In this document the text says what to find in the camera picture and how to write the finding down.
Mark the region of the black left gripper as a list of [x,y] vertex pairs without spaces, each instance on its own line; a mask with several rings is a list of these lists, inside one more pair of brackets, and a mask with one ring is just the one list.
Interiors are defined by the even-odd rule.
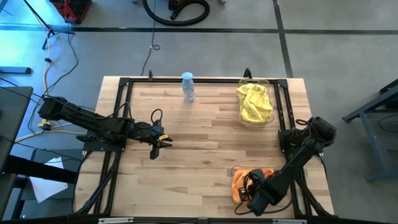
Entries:
[[149,157],[151,160],[158,158],[160,149],[173,146],[171,143],[159,141],[164,134],[164,127],[160,119],[152,124],[143,121],[132,123],[132,139],[153,144]]

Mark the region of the yellow microfiber towel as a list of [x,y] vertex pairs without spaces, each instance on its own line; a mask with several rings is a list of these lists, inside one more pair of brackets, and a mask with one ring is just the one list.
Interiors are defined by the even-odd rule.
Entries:
[[257,115],[252,114],[252,111],[247,108],[243,108],[241,110],[241,118],[245,122],[258,122],[259,121],[259,118],[257,117]]
[[252,114],[256,114],[257,117],[259,118],[258,122],[253,122],[253,123],[266,123],[270,119],[273,111],[273,107],[269,102],[265,102],[263,104],[257,104],[255,105],[254,103],[248,103],[244,102],[241,103],[239,101],[239,112],[241,115],[241,110],[243,108],[247,108],[252,111]]
[[267,88],[260,84],[249,83],[242,85],[238,87],[236,93],[241,103],[248,102],[257,105],[269,102]]

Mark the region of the clear plastic basket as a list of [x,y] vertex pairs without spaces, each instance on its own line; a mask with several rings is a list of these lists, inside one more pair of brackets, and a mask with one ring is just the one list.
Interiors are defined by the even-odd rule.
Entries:
[[[270,87],[270,85],[271,85],[270,82],[267,81],[267,80],[242,79],[242,80],[240,80],[240,81],[238,82],[238,87],[240,87],[240,86],[242,86],[242,85],[245,85],[245,84],[249,84],[249,83],[252,83],[252,84],[260,84],[260,85],[263,85],[263,86],[265,86],[265,87],[267,88],[267,94],[268,94],[268,97],[269,97],[269,103],[270,103],[271,106],[273,107],[273,111],[274,111],[274,106],[273,106],[273,104],[271,103],[271,98],[270,98],[270,95],[269,95],[269,87]],[[271,115],[270,119],[269,119],[268,122],[266,122],[266,123],[245,122],[245,121],[242,120],[241,115],[240,115],[240,112],[239,112],[239,99],[238,99],[238,117],[239,117],[239,123],[240,123],[242,126],[245,126],[245,127],[247,127],[247,128],[264,128],[264,127],[267,126],[269,123],[273,122],[273,120],[274,120],[273,111],[272,111],[272,115]]]
[[[234,167],[231,169],[231,174],[232,174],[232,170],[233,170],[233,169],[249,169],[249,170],[254,170],[255,168],[252,168],[252,167],[234,166]],[[246,205],[249,201],[250,201],[250,200],[244,201],[244,202],[241,202],[241,203],[239,203],[239,204]]]

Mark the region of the blue Febreze spray bottle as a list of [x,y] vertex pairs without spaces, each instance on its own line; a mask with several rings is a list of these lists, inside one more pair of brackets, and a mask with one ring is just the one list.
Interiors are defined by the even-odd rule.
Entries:
[[182,73],[183,98],[187,103],[192,103],[195,99],[193,74],[190,72]]

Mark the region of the yellow power plug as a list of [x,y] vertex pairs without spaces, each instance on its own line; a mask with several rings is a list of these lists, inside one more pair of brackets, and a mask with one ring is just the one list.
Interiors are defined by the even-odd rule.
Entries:
[[42,121],[37,126],[43,131],[50,131],[52,129],[52,124],[47,119],[42,119]]

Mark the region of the white paper sheet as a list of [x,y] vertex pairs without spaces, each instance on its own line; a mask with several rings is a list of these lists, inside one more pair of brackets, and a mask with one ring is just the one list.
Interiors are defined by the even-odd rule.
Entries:
[[64,182],[57,182],[54,180],[47,180],[38,177],[30,177],[29,179],[34,190],[36,201],[38,203],[41,203],[49,197],[68,188],[68,184]]

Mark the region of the black desk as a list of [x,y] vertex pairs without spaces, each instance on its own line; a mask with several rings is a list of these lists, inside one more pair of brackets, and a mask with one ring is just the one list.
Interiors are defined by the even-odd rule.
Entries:
[[32,92],[31,86],[0,86],[0,174],[5,170]]

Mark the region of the black tripod stand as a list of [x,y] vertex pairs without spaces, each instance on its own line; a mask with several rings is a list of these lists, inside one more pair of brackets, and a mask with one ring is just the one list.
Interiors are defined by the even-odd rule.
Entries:
[[[48,25],[40,16],[39,14],[36,12],[36,10],[28,3],[27,0],[23,0],[23,2],[25,3],[25,5],[29,8],[29,10],[31,11],[31,13],[33,13],[34,17],[37,19],[37,22],[39,23],[39,25],[42,27],[44,34],[45,34],[45,40],[44,43],[42,45],[42,50],[45,50],[46,46],[50,47],[50,42],[49,42],[49,38],[51,38],[51,36],[55,36],[56,33],[53,30],[53,28]],[[70,27],[68,27],[67,31],[60,31],[59,34],[67,34],[68,35],[68,44],[71,47],[71,49],[73,49],[73,46],[71,45],[71,35],[75,35],[74,32],[70,31]]]

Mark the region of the red tool box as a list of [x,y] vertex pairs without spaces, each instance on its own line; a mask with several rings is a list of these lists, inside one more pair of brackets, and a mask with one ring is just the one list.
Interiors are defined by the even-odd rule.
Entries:
[[49,0],[65,23],[81,24],[92,0]]

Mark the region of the black floor bar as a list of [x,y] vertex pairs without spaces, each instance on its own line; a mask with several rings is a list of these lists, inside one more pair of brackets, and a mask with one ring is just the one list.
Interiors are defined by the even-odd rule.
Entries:
[[30,67],[4,67],[0,66],[0,73],[13,73],[13,74],[31,74]]

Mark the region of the black aluminium rig frame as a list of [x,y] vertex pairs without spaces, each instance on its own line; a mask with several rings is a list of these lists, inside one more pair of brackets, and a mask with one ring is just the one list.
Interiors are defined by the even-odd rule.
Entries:
[[130,102],[136,120],[162,118],[172,146],[150,159],[150,146],[128,141],[116,180],[106,186],[99,209],[114,217],[244,218],[231,199],[234,168],[279,169],[285,164],[278,132],[312,116],[301,78],[272,79],[274,120],[263,128],[238,121],[237,78],[195,80],[195,100],[183,100],[179,78],[105,77],[96,112],[110,114]]

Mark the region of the silver aluminium bracket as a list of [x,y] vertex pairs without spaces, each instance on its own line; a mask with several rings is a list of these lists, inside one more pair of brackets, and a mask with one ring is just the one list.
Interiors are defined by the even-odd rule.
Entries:
[[98,220],[98,224],[124,224],[124,223],[133,223],[133,217],[109,217],[109,218],[100,218]]

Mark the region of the grey metal table frame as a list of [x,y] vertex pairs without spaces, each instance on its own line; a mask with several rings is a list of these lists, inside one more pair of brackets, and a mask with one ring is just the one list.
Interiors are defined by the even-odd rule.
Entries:
[[347,123],[360,119],[379,170],[365,177],[368,182],[398,179],[398,79],[379,90],[379,95],[347,114]]

